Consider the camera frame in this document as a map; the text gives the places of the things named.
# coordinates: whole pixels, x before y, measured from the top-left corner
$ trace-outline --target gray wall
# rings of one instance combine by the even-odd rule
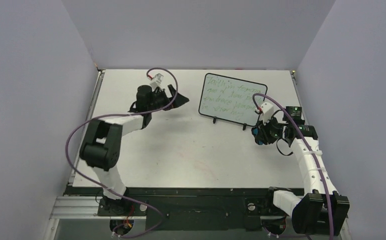
[[[96,77],[60,0],[0,0],[0,239],[42,239]]]
[[[386,239],[386,1],[337,0],[297,79],[354,239]]]
[[[62,2],[102,69],[296,69],[335,0]]]

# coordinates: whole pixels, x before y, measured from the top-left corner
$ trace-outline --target whiteboard frame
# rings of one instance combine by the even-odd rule
[[[231,76],[224,76],[224,75],[219,75],[219,74],[215,74],[215,73],[212,73],[212,72],[208,72],[207,74],[205,74],[205,77],[203,78],[203,87],[202,87],[202,93],[200,94],[200,102],[199,102],[199,107],[198,107],[198,112],[200,115],[202,116],[207,116],[207,117],[211,117],[213,118],[213,123],[215,124],[215,120],[216,119],[220,119],[220,120],[224,120],[224,121],[227,121],[227,122],[231,122],[231,123],[235,123],[235,124],[240,124],[243,126],[243,130],[245,130],[246,126],[249,126],[249,127],[254,127],[255,125],[249,125],[249,124],[246,124],[245,122],[238,122],[238,121],[232,121],[232,120],[228,120],[228,119],[225,119],[225,118],[220,118],[220,117],[217,117],[217,116],[211,116],[211,115],[206,115],[206,114],[203,114],[201,113],[201,105],[202,105],[202,99],[204,97],[204,90],[205,90],[205,82],[206,82],[206,77],[208,76],[208,74],[212,74],[214,76],[219,76],[219,77],[224,77],[224,78],[228,78],[228,79],[234,79],[234,80],[238,80],[238,81],[242,81],[242,82],[247,82],[247,83],[251,83],[251,84],[257,84],[257,85],[262,85],[262,86],[265,86],[266,87],[266,90],[265,90],[265,93],[263,94],[267,94],[268,92],[268,86],[264,83],[259,83],[259,82],[254,82],[254,81],[248,81],[248,80],[244,80],[244,79],[239,79],[239,78],[235,78],[235,77],[231,77]],[[256,115],[256,121],[258,121],[258,118],[259,118],[259,115],[257,114]]]

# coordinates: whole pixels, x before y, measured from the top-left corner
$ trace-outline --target tabletop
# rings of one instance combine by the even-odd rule
[[[303,188],[294,156],[283,156],[274,144],[257,145],[251,128],[200,115],[199,103],[205,75],[213,73],[265,84],[267,95],[282,106],[299,106],[298,96],[287,70],[170,70],[178,80],[179,92],[190,102],[170,111],[152,114],[149,125],[125,135],[121,141],[117,168],[127,187],[138,188]],[[162,86],[174,85],[169,74]],[[145,69],[107,69],[93,117],[126,113],[136,100],[137,87],[149,84]],[[283,114],[276,115],[282,122]],[[289,152],[284,142],[280,148]],[[83,160],[77,169],[97,180]],[[97,187],[75,175],[73,187]]]

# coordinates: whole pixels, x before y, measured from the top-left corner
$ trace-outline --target metal frame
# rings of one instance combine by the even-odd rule
[[[88,113],[86,116],[86,120],[89,120],[93,115],[93,111],[94,111],[95,106],[96,106],[97,98],[98,98],[98,95],[100,92],[100,88],[102,85],[102,81],[103,81],[105,72],[106,72],[106,70],[100,70],[98,73],[96,85],[94,88],[94,92],[92,94],[92,98],[91,98],[89,110],[88,110]],[[300,95],[299,95],[299,92],[297,89],[295,72],[291,71],[290,74],[291,74],[291,79],[292,79],[292,82],[293,82],[293,85],[294,85],[294,88],[296,91],[296,95],[297,95],[298,100],[299,100],[299,104],[302,106],[301,98],[300,98]],[[306,122],[308,122],[308,119],[306,118],[305,113],[303,113],[303,118],[305,119]],[[78,165],[78,161],[79,161],[79,158],[77,157],[75,160],[76,166]],[[55,239],[55,236],[56,236],[56,233],[57,233],[57,230],[59,227],[59,220],[60,219],[125,219],[127,217],[127,216],[98,216],[97,212],[98,212],[98,208],[99,208],[99,203],[96,202],[95,195],[97,194],[99,188],[97,188],[97,187],[72,187],[72,183],[74,182],[74,178],[75,178],[75,172],[72,171],[71,176],[69,177],[69,180],[68,180],[68,186],[67,186],[66,191],[64,193],[65,196],[59,196],[56,199],[56,202],[55,202],[55,205],[53,207],[52,213],[50,215],[50,220],[49,220],[46,232],[45,232],[45,236],[44,236],[45,240],[54,240]],[[262,193],[261,192],[262,189],[264,189],[264,188],[260,188],[260,190],[258,190],[258,189],[253,190],[250,188],[249,189],[239,188],[239,189],[229,189],[229,190],[231,192],[235,192],[235,193],[238,191],[246,190],[246,191],[248,191],[247,192],[248,194],[251,194],[252,196],[254,196],[255,195],[253,193],[254,191],[257,190],[257,192],[255,192],[255,193],[258,193],[258,192]],[[193,196],[197,196],[197,193],[200,192],[200,191],[196,191],[197,189],[188,189],[188,188],[178,188],[178,189],[167,189],[167,188],[159,188],[158,189],[157,188],[155,190],[160,191],[159,196],[157,196],[155,193],[155,197],[169,197],[169,196],[181,197],[181,196],[189,196],[189,195],[190,195],[190,197],[193,197]],[[154,192],[155,190],[153,190],[151,188],[148,188],[148,189],[138,188],[138,189],[134,189],[134,191],[131,191],[131,190],[130,191],[133,193],[135,193],[136,191],[138,193],[141,192],[145,196],[148,195],[148,197],[150,198],[154,195],[152,192]],[[209,196],[209,191],[212,191],[213,192],[212,195],[214,195],[214,196],[219,196],[219,197],[227,196],[226,193],[218,192],[218,190],[221,191],[221,189],[218,189],[218,188],[207,188],[207,189],[205,189],[205,191],[203,191],[203,189],[202,189],[201,194],[202,194],[202,196]],[[100,201],[101,198],[102,198],[101,196],[98,196],[97,201]],[[146,216],[130,216],[129,218],[133,219],[133,220],[144,220],[144,221],[147,219]],[[259,216],[259,218],[260,219],[274,219],[274,218],[277,218],[277,216]],[[351,236],[351,233],[349,230],[349,225],[348,225],[348,219],[346,219],[344,222],[344,225],[340,231],[340,236],[341,236],[342,240],[352,240],[352,236]]]

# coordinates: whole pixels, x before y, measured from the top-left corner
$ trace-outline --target whiteboard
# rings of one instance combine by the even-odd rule
[[[207,73],[203,82],[202,96],[200,97],[199,113],[201,115],[223,119],[248,126],[255,126],[258,114],[255,113],[255,104],[252,95],[255,93],[267,93],[267,86]],[[264,99],[257,97],[261,104]]]

